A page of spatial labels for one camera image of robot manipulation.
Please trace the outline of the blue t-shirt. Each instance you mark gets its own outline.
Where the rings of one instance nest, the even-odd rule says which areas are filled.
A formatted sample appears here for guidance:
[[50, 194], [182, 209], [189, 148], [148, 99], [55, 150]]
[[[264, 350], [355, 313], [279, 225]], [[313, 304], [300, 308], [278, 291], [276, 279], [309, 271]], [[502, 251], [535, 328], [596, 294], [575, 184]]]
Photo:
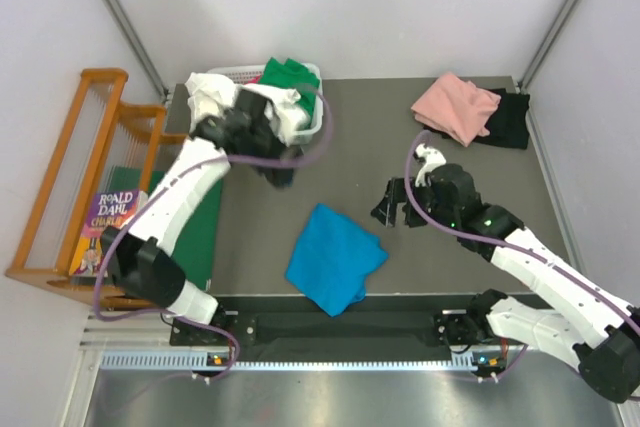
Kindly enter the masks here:
[[285, 278], [336, 317], [364, 299], [368, 276], [388, 258], [378, 237], [319, 203], [295, 243]]

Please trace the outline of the white t-shirt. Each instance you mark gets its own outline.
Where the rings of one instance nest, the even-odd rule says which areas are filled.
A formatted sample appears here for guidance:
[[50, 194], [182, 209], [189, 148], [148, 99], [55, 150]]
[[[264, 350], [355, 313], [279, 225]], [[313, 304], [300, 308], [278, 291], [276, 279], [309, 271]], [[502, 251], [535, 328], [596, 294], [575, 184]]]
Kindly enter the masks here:
[[190, 129], [207, 115], [228, 113], [243, 91], [256, 93], [268, 102], [266, 118], [272, 132], [285, 145], [293, 145], [300, 130], [307, 128], [311, 115], [299, 104], [300, 93], [262, 84], [236, 84], [229, 77], [212, 73], [192, 73], [186, 81], [191, 111]]

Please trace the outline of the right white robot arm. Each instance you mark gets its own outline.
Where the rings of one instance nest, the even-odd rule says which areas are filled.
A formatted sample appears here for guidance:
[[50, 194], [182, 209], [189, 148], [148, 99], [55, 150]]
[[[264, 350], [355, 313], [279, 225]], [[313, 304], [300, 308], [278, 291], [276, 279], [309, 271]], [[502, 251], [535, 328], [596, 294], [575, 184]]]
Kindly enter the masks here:
[[507, 209], [486, 203], [457, 164], [428, 162], [415, 177], [392, 178], [371, 215], [392, 227], [431, 225], [519, 280], [551, 312], [488, 290], [469, 305], [466, 327], [476, 341], [513, 339], [576, 371], [601, 397], [639, 398], [639, 310], [597, 286], [547, 248]]

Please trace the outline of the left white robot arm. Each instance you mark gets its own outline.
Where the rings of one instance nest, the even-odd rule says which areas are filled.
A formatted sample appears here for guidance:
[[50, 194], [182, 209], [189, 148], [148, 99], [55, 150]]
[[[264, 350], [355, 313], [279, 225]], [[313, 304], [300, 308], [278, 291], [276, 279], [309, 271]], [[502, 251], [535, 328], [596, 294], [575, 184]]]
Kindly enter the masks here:
[[191, 127], [181, 150], [149, 200], [121, 227], [101, 235], [107, 277], [125, 294], [192, 321], [205, 343], [226, 334], [219, 301], [189, 281], [173, 259], [175, 244], [209, 191], [229, 172], [230, 156], [269, 160], [257, 166], [273, 186], [293, 179], [275, 163], [302, 153], [292, 140], [309, 122], [308, 113], [287, 97], [240, 87], [229, 104], [191, 101]]

